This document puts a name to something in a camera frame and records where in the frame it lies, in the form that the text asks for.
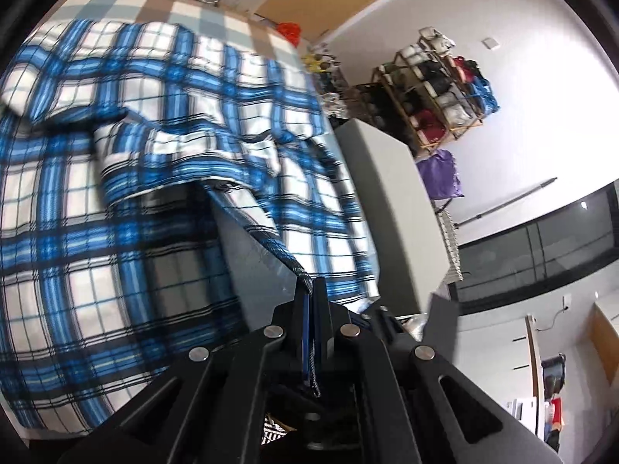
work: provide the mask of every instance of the purple bag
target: purple bag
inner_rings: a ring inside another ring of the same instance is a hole
[[[427,159],[417,162],[429,198],[464,197],[451,151],[438,149]]]

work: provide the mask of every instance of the black and white patterned fabric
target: black and white patterned fabric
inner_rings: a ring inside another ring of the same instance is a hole
[[[25,428],[88,432],[246,332],[214,208],[308,292],[378,297],[305,72],[163,22],[51,22],[1,102],[0,387]]]

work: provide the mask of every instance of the window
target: window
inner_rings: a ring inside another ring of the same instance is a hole
[[[462,314],[525,300],[619,258],[619,207],[610,184],[544,217],[460,247]]]

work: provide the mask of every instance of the black window frame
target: black window frame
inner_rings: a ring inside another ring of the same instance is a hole
[[[497,309],[499,307],[503,307],[504,305],[515,304],[518,302],[522,302],[523,300],[528,300],[530,298],[549,293],[550,291],[558,290],[559,288],[572,284],[582,279],[583,277],[597,272],[598,270],[611,264],[613,261],[619,260],[619,199],[617,197],[617,189],[615,187],[615,183],[613,182],[592,193],[597,193],[601,190],[606,191],[606,197],[609,201],[610,221],[613,233],[613,248],[611,250],[601,254],[598,257],[593,258],[590,261],[587,261],[586,263],[580,264],[577,267],[565,270],[558,275],[550,276],[547,279],[537,281],[526,287],[516,288],[515,290],[505,291],[504,293],[498,293],[492,296],[480,298],[478,300],[460,302],[460,315],[466,316],[468,314],[475,314],[477,312]],[[535,218],[534,220],[521,223],[519,225],[516,225],[515,227],[507,230],[502,230],[501,232],[497,232],[496,234],[492,234],[487,237],[482,237],[481,239],[478,239],[476,241],[468,242],[463,246],[460,246],[460,250],[465,249],[469,246],[476,246],[481,243],[491,241],[501,235],[507,235],[510,232],[518,229],[526,228],[531,225],[536,225],[539,221],[552,218],[553,216],[560,214],[568,208],[579,204],[583,200],[586,200],[586,197],[580,198],[562,208],[552,211],[551,213],[543,215],[539,218]],[[448,288],[450,290],[450,298],[452,300],[459,301],[456,283],[451,283],[450,285],[448,285]]]

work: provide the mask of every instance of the black cord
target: black cord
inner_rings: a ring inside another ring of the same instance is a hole
[[[558,311],[556,312],[555,317],[554,317],[554,318],[552,318],[552,325],[550,325],[550,328],[543,328],[543,329],[541,329],[541,330],[538,330],[538,329],[536,328],[536,329],[535,329],[535,331],[548,331],[548,330],[550,330],[550,329],[551,329],[551,328],[555,325],[556,316],[558,316],[558,315],[559,315],[559,314],[561,314],[562,312],[565,312],[566,310],[567,310],[566,308],[563,308],[563,309],[558,310]]]

